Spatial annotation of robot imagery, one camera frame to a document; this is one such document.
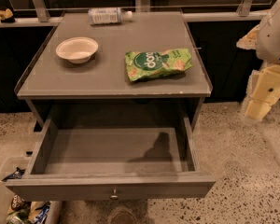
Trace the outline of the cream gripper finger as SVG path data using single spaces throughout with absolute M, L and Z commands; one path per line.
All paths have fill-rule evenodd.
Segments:
M 236 42 L 236 47 L 239 49 L 255 49 L 258 33 L 259 27 L 256 25 Z

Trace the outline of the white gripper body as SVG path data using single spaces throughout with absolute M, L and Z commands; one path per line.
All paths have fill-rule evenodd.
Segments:
M 241 120 L 245 125 L 261 122 L 280 99 L 280 64 L 270 64 L 249 77 L 242 103 Z

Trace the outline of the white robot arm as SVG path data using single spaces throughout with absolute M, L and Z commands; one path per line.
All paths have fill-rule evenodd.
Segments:
M 253 49 L 263 60 L 261 68 L 253 70 L 242 103 L 241 119 L 245 125 L 261 122 L 280 99 L 280 0 L 236 43 L 240 49 Z

